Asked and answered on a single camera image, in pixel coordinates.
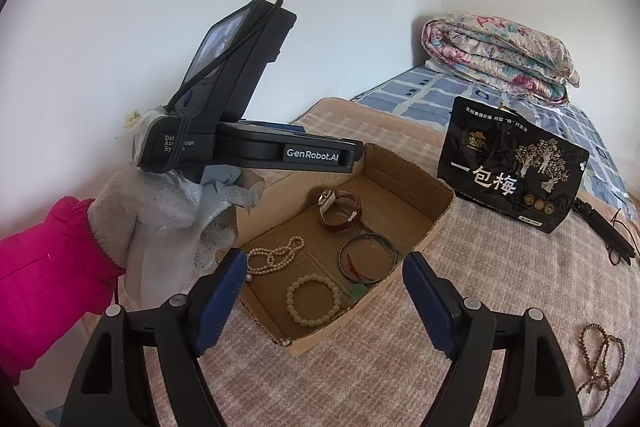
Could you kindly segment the white gloved left hand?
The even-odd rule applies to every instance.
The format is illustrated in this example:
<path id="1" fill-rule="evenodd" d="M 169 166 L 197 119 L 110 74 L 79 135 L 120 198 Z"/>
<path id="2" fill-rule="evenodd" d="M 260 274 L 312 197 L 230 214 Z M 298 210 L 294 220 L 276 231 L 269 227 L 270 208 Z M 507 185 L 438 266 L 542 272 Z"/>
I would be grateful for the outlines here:
<path id="1" fill-rule="evenodd" d="M 126 270 L 125 291 L 140 308 L 155 308 L 215 271 L 218 251 L 238 240 L 236 210 L 251 210 L 262 197 L 265 181 L 252 170 L 213 172 L 198 184 L 175 171 L 128 168 L 90 204 L 96 243 Z"/>

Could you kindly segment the pink sleeve forearm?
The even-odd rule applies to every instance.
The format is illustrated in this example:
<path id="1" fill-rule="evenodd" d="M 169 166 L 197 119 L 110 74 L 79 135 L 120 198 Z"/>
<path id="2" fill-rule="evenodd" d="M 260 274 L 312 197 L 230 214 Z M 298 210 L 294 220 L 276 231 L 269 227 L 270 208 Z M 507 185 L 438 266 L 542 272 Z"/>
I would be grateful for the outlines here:
<path id="1" fill-rule="evenodd" d="M 66 196 L 1 241 L 1 369 L 14 386 L 81 317 L 104 312 L 125 273 L 96 243 L 90 204 Z"/>

